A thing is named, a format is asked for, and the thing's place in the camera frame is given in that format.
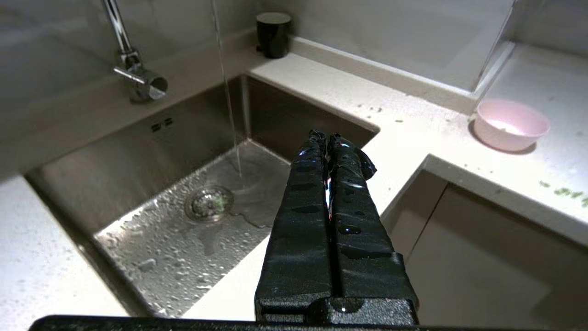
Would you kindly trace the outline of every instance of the faucet spout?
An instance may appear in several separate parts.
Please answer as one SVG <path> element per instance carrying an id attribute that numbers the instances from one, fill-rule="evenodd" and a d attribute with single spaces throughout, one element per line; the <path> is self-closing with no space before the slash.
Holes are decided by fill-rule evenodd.
<path id="1" fill-rule="evenodd" d="M 102 0 L 102 3 L 119 47 L 118 66 L 113 70 L 126 78 L 129 98 L 132 102 L 150 102 L 161 99 L 168 90 L 168 81 L 143 66 L 139 51 L 131 46 L 126 34 L 116 0 Z"/>

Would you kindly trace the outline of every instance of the white countertop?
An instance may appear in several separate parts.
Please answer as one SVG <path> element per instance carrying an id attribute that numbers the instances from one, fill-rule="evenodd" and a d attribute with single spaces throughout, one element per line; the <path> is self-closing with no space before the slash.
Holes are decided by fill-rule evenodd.
<path id="1" fill-rule="evenodd" d="M 0 197 L 4 330 L 54 314 L 127 315 L 24 178 L 0 184 Z"/>
<path id="2" fill-rule="evenodd" d="M 501 75 L 512 74 L 508 65 Z M 536 149 L 529 154 L 506 154 L 476 141 L 468 130 L 466 115 L 295 54 L 263 64 L 251 74 L 359 124 L 380 129 L 363 148 L 378 168 L 368 186 L 380 213 L 402 192 L 415 171 L 424 168 L 588 246 L 588 208 L 581 204 L 586 196 L 571 199 L 553 192 L 567 187 L 588 193 L 588 132 L 570 134 L 564 125 L 569 118 L 579 126 L 588 123 L 588 112 L 574 108 L 572 113 L 547 113 L 553 128 Z M 553 98 L 547 100 L 563 102 L 560 107 L 564 109 L 566 92 L 550 92 Z M 534 106 L 543 111 L 537 104 Z M 550 183 L 551 187 L 542 187 L 539 181 Z M 5 216 L 0 261 L 4 270 L 17 270 L 3 275 L 1 307 L 6 310 L 18 307 L 19 303 L 28 307 L 38 305 L 33 316 L 22 316 L 11 330 L 22 330 L 35 318 L 50 313 L 125 314 L 22 177 L 7 181 L 0 191 L 4 193 L 0 210 Z M 43 250 L 36 249 L 37 243 L 51 243 L 52 239 L 53 250 L 47 250 L 45 244 L 40 246 Z M 24 247 L 30 251 L 26 255 L 32 259 L 26 264 L 11 259 L 11 250 L 21 249 L 22 243 L 27 243 Z M 184 316 L 253 320 L 253 294 L 266 245 L 267 240 L 258 245 Z M 39 287 L 40 295 L 20 296 L 21 279 L 27 288 Z M 16 320 L 19 311 L 10 311 L 3 318 Z"/>

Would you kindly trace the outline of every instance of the stainless steel sink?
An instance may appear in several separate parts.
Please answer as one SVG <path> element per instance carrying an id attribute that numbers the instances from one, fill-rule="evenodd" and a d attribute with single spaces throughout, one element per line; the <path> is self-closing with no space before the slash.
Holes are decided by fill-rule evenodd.
<path id="1" fill-rule="evenodd" d="M 376 133 L 250 77 L 26 175 L 130 314 L 179 317 L 265 238 L 310 129 Z"/>

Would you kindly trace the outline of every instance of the water stream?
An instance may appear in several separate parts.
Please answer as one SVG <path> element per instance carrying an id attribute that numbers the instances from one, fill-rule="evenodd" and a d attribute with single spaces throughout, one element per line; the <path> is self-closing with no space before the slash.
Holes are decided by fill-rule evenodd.
<path id="1" fill-rule="evenodd" d="M 222 72 L 222 78 L 223 78 L 223 81 L 225 84 L 226 105 L 229 108 L 229 121 L 230 121 L 231 129 L 233 129 L 233 145 L 235 146 L 235 155 L 237 158 L 237 168 L 239 170 L 239 177 L 243 177 L 243 172 L 241 170 L 241 158 L 239 155 L 239 146 L 237 144 L 237 131 L 235 130 L 235 120 L 233 118 L 233 107 L 232 107 L 232 104 L 230 101 L 229 82 L 226 77 L 225 65 L 223 63 L 224 57 L 223 57 L 222 40 L 221 40 L 221 28 L 219 26 L 219 15 L 218 15 L 218 11 L 216 10 L 215 0 L 211 0 L 211 8 L 212 8 L 212 21 L 215 26 L 216 44 L 218 46 L 218 51 L 219 51 L 220 70 Z"/>

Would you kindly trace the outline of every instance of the drain strainer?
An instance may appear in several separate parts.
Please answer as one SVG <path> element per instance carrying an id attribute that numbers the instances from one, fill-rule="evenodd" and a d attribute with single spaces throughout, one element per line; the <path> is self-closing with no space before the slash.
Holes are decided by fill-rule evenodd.
<path id="1" fill-rule="evenodd" d="M 216 222 L 230 213 L 233 193 L 222 186 L 203 186 L 192 193 L 184 203 L 184 211 L 198 222 Z"/>

